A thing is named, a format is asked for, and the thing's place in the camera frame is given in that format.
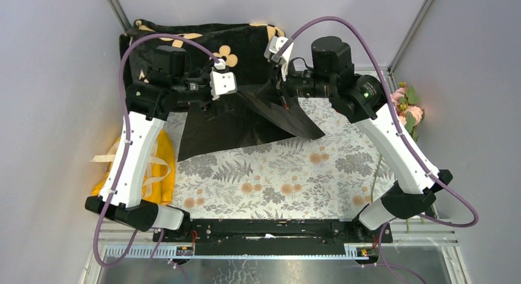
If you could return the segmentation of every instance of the gray wall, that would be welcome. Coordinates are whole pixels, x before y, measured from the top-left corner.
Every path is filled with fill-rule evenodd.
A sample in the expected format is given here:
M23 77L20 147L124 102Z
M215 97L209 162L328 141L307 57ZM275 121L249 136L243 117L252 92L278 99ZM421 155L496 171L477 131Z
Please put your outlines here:
M106 0L0 0L0 283L76 283L86 196L122 123Z
M131 22L143 18L160 25L204 23L271 23L290 36L300 26L323 15L347 19L364 36L380 66L388 66L398 51L424 0L120 0ZM296 40L293 56L311 64L310 44L336 35L353 48L357 67L372 66L364 49L344 26L316 25Z
M519 283L521 0L437 0L396 71L426 108L420 145L480 223L457 230L473 283ZM470 219L454 198L441 212Z

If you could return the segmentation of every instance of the black cloth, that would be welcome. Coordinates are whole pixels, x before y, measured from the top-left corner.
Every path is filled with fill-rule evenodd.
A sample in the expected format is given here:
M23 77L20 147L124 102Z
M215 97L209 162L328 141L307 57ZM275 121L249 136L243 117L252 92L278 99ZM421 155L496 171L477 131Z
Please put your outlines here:
M133 27L120 36L120 53L126 51L135 40L154 33L168 33L191 39L218 57L226 60L234 73L238 92L227 95L233 111L206 120L197 105L190 105L181 138L178 160L226 149L242 148L294 136L317 139L324 133L309 119L297 99L292 99L291 110L280 106L280 98L274 87L267 84L272 65L264 57L266 45L273 35L283 35L282 30L259 24L207 24L197 26L160 26L149 21L137 20ZM125 86L132 81L146 78L152 64L154 49L160 45L173 45L186 49L189 55L189 71L207 64L206 54L181 41L152 39L130 54L125 68Z

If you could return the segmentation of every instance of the leaf pattern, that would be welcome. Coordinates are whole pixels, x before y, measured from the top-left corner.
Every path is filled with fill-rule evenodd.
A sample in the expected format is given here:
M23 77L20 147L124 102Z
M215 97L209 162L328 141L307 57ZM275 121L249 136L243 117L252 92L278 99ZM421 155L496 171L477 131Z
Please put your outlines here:
M233 162L235 164L225 161L221 168L213 175L213 178L219 181L231 181L234 183L235 181L241 181L245 176L249 176L250 173L253 173L250 164L247 164L246 161L244 161L243 164L237 160Z
M326 136L214 152L178 163L172 206L193 218L351 219L394 183L394 174L362 131L327 99L299 99ZM176 151L186 114L165 123Z

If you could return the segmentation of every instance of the metal floor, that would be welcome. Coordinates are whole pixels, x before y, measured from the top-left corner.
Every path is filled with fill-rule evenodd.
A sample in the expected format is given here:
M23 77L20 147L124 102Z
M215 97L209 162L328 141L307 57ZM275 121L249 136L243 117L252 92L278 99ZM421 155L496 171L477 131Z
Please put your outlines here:
M389 263L406 266L420 274L427 283L450 283L443 255L437 247L384 247ZM104 270L100 283L143 283L147 259L125 259L123 263ZM227 260L193 259L182 267L188 274L189 283L401 283L385 266L355 267L354 261L340 260ZM413 275L398 274L409 283L421 283ZM165 259L154 259L149 272L149 284L185 283L182 272L173 269Z

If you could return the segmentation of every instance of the purple cable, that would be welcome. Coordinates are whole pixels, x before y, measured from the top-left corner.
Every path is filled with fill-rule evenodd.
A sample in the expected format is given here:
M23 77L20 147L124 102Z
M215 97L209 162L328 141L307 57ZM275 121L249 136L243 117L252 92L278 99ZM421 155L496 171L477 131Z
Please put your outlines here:
M416 159L416 161L418 162L420 167L425 171L425 174L428 175L433 181L435 181L440 187L445 189L447 192L451 193L451 195L453 195L454 197L456 197L456 199L458 199L461 203L463 203L463 205L465 205L470 210L470 212L474 216L474 219L470 223L466 223L466 224L453 224L453 223L446 223L445 221L441 221L439 219L431 218L431 217L425 216L425 215L420 215L420 216L422 218L428 219L430 221L434 221L435 223L443 224L443 225L449 226L449 227L471 227L471 226L476 225L478 220L479 220L479 215L477 214L476 209L467 200L465 200L462 196L460 196L456 191L454 191L453 189L449 188L437 176L432 174L431 170L427 167L427 165L425 165L425 163L420 158L418 153L416 153L416 151L414 151L413 147L410 145L409 141L407 140L407 138L403 134L403 130L402 130L401 126L399 125L400 121L398 120L398 115L396 114L396 110L394 108L393 101L391 100L391 91L390 91L390 89L389 89L389 87L387 85L387 82L385 81L385 78L383 77L382 71L378 67L378 63L376 62L376 59L375 59L373 53L369 49L369 46L367 45L365 40L362 38L360 33L353 27L353 25L351 25L349 22L347 22L346 20L344 20L342 18L339 18L339 17L326 16L326 17L316 18L316 19L308 22L304 26L300 27L291 36L291 39L289 39L281 47L281 49L277 52L277 55L282 55L282 53L284 53L284 51L286 51L286 49L289 47L291 42L293 40L295 40L297 37L299 37L299 35L302 32L304 32L307 28L309 28L309 27L311 27L311 26L313 26L313 25L315 25L317 23L324 22L324 21L339 22L339 23L345 25L347 28L349 28L349 30L351 30L351 32L353 32L353 34L356 36L356 38L358 38L358 41L360 41L360 44L362 44L362 46L364 47L364 50L366 51L367 56L369 56L369 59L371 60L371 63L373 64L373 66L374 66L374 68L375 68L375 70L376 70L376 72L378 74L378 78L380 79L380 82L382 83L383 91L385 93L385 98L387 100L387 106L389 108L389 111L391 112L391 117L393 118L394 126L396 127L396 130L398 131L398 135L400 135L400 138L402 139L404 145L407 147L407 149L409 150L411 155L413 155L414 159Z
M190 284L190 281L188 281L188 274L186 274L186 271L182 268L182 266L180 264L177 264L176 262L174 262L174 266L178 267L181 270L182 276L184 277L184 283Z
M159 234L159 239L157 240L157 243L155 244L155 247L152 250L152 253L150 254L150 258L148 259L147 268L145 270L145 276L143 278L144 284L148 283L148 272L150 270L150 264L152 263L152 258L154 258L154 255L157 252L157 248L159 247L159 244L161 244L161 241L163 241L164 235L165 235L165 230L161 229L161 234Z
M119 90L119 99L121 101L121 106L123 108L123 118L125 119L125 139L127 141L130 141L130 119L128 117L128 109L127 104L125 102L125 83L123 82L123 73L125 71L125 65L127 63L128 57L130 56L130 53L132 50L134 50L138 45L144 43L145 41L151 40L151 39L157 39L157 38L172 38L177 39L182 42L185 42L187 44L190 44L200 50L202 50L204 53L210 56L212 60L214 60L216 63L219 63L219 59L207 48L200 45L197 42L191 41L190 39L186 39L181 36L177 36L174 34L151 34L142 38L139 38L136 40L132 45L125 51L123 54L123 57L121 58L121 62L119 65L119 80L118 80L118 90ZM117 183L119 181L119 178L121 177L121 172L123 171L123 166L125 165L125 161L127 160L128 155L128 149L130 147L129 143L125 143L125 146L123 147L123 155L121 157L121 162L117 168L116 175L114 177L114 182L112 183L111 191L107 197L107 201L105 201L105 204L103 205L103 208L101 209L100 218L98 219L98 223L96 224L96 229L94 231L94 241L93 241L93 249L94 249L94 258L96 259L96 262L104 268L110 268L118 265L123 258L126 257L128 251L130 250L130 247L132 246L132 242L134 241L134 238L136 237L136 234L138 233L138 230L135 230L134 233L132 233L132 237L130 237L130 241L127 245L127 248L125 249L125 252L123 252L123 255L118 258L115 262L112 262L110 264L107 264L103 262L100 256L100 251L98 249L98 243L100 241L100 231L101 231L101 224L103 223L103 218L105 217L107 210L109 208L109 205L112 201L112 196L114 196L114 191L116 190Z
M416 278L420 279L420 281L423 283L423 284L427 284L427 281L425 281L425 279L420 276L418 273L416 273L415 271L409 269L409 268L406 268L406 267L402 267L402 266L397 266L395 264L388 264L388 266L392 267L393 269L399 269L399 270L404 270L406 272L409 272L411 274L413 274L414 276L416 276ZM378 264L365 264L364 266L360 266L360 265L357 265L357 266L346 266L344 268L346 269L365 269L367 267L385 267L385 266L379 266Z
M391 269L391 266L389 265L389 263L387 262L387 260L385 259L385 257L383 256L383 250L382 250L382 237L383 237L383 231L385 231L385 227L389 225L389 222L386 222L385 224L382 225L382 228L380 229L380 234L378 235L378 252L380 253L380 258L382 259L383 261L383 264L387 267L387 269L389 269L389 271L398 279L400 280L401 282L407 284L407 281L405 281L402 277L398 276L397 273L395 273L395 271L393 271Z

